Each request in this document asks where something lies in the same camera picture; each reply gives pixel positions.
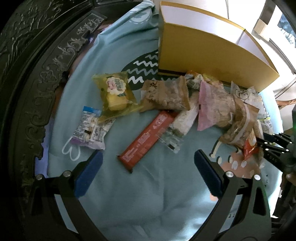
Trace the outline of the small marshmallow candy packet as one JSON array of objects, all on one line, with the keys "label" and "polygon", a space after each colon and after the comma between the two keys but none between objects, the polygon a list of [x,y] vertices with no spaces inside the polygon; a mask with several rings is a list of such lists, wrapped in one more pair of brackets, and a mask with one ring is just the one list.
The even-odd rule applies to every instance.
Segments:
[{"label": "small marshmallow candy packet", "polygon": [[101,111],[84,106],[79,125],[75,129],[70,142],[94,150],[105,150],[104,138],[111,129],[115,119],[100,122]]}]

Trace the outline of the dark carved wooden furniture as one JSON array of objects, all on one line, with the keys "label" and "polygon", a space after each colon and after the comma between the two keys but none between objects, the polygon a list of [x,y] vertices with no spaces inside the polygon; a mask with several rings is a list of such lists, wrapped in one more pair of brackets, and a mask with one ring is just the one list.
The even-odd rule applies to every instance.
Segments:
[{"label": "dark carved wooden furniture", "polygon": [[1,1],[1,240],[42,234],[31,220],[36,161],[44,155],[57,90],[107,21],[138,1]]}]

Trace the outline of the light blue printed cloth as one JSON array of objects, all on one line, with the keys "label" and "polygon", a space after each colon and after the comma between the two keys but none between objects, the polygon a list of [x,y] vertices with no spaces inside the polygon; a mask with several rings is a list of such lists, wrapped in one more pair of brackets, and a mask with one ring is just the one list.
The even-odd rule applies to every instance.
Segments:
[{"label": "light blue printed cloth", "polygon": [[[52,129],[48,176],[57,177],[85,161],[92,150],[70,141],[85,106],[102,108],[96,73],[126,71],[137,99],[146,80],[158,75],[158,12],[151,1],[134,7],[96,38],[65,85]],[[245,160],[240,150],[219,141],[224,130],[203,131],[193,124],[173,153],[161,141],[128,172],[118,160],[128,145],[158,115],[157,110],[119,117],[105,137],[103,164],[80,202],[109,240],[189,240],[201,227],[217,199],[194,164],[201,149],[224,170],[251,178],[258,174],[269,207],[275,209],[281,172],[256,156]]]}]

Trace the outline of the clear rice cracker packet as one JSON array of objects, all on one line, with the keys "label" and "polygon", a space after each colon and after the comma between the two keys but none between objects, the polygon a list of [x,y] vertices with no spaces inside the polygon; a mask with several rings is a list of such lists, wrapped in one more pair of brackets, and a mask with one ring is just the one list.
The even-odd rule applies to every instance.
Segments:
[{"label": "clear rice cracker packet", "polygon": [[183,137],[193,126],[199,112],[199,92],[192,92],[189,98],[190,110],[181,111],[166,131],[161,135],[161,142],[173,153],[178,153]]}]

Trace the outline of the white framed cabinet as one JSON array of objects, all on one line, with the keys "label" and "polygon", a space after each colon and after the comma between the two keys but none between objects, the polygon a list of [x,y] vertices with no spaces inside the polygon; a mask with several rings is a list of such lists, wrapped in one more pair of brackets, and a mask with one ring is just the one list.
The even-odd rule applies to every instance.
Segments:
[{"label": "white framed cabinet", "polygon": [[265,1],[252,30],[270,60],[279,78],[271,85],[278,101],[295,99],[295,31],[280,9],[284,1]]}]

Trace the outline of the red snack bar packet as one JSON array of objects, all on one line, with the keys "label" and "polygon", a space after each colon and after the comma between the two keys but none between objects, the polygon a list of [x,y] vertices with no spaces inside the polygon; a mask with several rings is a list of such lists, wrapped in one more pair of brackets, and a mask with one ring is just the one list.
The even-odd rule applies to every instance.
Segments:
[{"label": "red snack bar packet", "polygon": [[125,151],[117,156],[128,172],[132,173],[134,166],[159,140],[160,135],[173,123],[177,115],[174,111],[160,111]]}]

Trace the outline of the white cartoon snack packet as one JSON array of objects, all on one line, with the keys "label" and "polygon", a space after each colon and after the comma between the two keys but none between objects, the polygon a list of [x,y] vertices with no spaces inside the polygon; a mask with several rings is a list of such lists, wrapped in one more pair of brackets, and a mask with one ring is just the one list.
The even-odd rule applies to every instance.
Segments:
[{"label": "white cartoon snack packet", "polygon": [[243,102],[258,108],[258,119],[267,117],[268,114],[265,109],[262,97],[257,93],[253,86],[244,90],[240,89],[239,86],[232,81],[230,93],[236,96],[237,98],[241,99]]}]

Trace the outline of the brown peanut snack bag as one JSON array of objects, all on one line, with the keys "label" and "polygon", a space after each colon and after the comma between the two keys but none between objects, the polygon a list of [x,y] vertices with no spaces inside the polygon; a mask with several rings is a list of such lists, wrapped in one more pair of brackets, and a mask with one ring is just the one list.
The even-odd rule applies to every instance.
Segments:
[{"label": "brown peanut snack bag", "polygon": [[141,88],[140,112],[160,110],[190,110],[189,91],[184,76],[175,80],[147,80]]}]

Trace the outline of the yellow cardboard box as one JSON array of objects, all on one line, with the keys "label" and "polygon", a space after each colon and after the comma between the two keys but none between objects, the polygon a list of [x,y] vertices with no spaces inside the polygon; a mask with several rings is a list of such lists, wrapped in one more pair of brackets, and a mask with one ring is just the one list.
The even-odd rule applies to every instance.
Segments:
[{"label": "yellow cardboard box", "polygon": [[162,1],[159,6],[159,73],[209,74],[260,92],[279,73],[243,27],[209,11]]}]

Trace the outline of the yellow cake snack packet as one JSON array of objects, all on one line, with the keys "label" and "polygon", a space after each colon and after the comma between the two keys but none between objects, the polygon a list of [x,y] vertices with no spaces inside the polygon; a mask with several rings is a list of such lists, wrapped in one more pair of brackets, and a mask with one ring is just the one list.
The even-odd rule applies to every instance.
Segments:
[{"label": "yellow cake snack packet", "polygon": [[100,90],[102,120],[124,116],[142,108],[128,83],[128,73],[95,74],[92,80]]}]

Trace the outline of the yellow green noodle packet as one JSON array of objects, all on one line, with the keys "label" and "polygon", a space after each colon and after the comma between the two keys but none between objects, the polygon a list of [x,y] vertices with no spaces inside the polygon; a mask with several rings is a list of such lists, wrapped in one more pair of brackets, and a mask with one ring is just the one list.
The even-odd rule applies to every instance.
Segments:
[{"label": "yellow green noodle packet", "polygon": [[269,115],[266,118],[259,118],[258,120],[260,121],[264,133],[267,133],[269,135],[274,134],[271,117]]}]

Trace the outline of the red chip packet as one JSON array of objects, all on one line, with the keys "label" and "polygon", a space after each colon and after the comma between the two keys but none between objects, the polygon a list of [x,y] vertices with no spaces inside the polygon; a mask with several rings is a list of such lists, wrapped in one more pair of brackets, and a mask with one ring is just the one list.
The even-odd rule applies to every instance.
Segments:
[{"label": "red chip packet", "polygon": [[254,130],[252,130],[243,146],[244,160],[249,159],[252,155],[257,154],[258,152],[259,152],[259,147],[257,147],[257,140],[256,140]]}]

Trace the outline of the pink snack bag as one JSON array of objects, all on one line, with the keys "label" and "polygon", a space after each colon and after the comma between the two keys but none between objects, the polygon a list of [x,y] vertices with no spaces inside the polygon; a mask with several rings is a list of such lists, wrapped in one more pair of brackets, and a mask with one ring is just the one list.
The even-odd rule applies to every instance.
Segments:
[{"label": "pink snack bag", "polygon": [[236,111],[235,101],[223,87],[202,81],[199,91],[198,131],[212,126],[226,128],[232,125]]}]

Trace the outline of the kraft nut snack bag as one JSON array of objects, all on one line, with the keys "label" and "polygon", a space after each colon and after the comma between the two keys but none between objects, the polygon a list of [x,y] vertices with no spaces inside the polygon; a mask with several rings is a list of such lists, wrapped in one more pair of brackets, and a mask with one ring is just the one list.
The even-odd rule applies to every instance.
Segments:
[{"label": "kraft nut snack bag", "polygon": [[246,140],[251,134],[257,120],[259,109],[244,103],[241,99],[234,98],[235,116],[232,126],[224,133],[219,141],[243,149]]}]

